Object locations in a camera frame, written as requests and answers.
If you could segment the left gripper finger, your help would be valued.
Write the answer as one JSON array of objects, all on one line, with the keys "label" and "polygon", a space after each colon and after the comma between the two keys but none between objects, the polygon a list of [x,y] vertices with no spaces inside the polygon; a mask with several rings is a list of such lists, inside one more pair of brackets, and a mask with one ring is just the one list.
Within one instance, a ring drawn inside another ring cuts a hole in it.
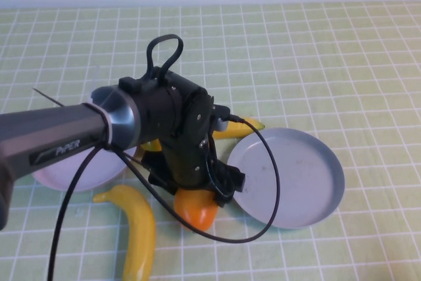
[{"label": "left gripper finger", "polygon": [[224,207],[227,203],[230,203],[232,201],[233,196],[234,196],[233,192],[230,192],[230,193],[216,192],[214,195],[214,202],[219,207]]}]

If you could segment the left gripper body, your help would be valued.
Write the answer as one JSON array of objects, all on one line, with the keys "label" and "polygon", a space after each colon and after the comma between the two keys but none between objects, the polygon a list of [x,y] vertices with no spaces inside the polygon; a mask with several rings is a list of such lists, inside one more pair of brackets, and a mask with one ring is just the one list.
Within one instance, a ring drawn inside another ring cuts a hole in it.
[{"label": "left gripper body", "polygon": [[166,147],[162,151],[146,151],[141,165],[150,172],[150,184],[172,195],[178,189],[184,189],[233,196],[235,192],[241,192],[245,184],[244,173],[218,159],[213,142],[176,151]]}]

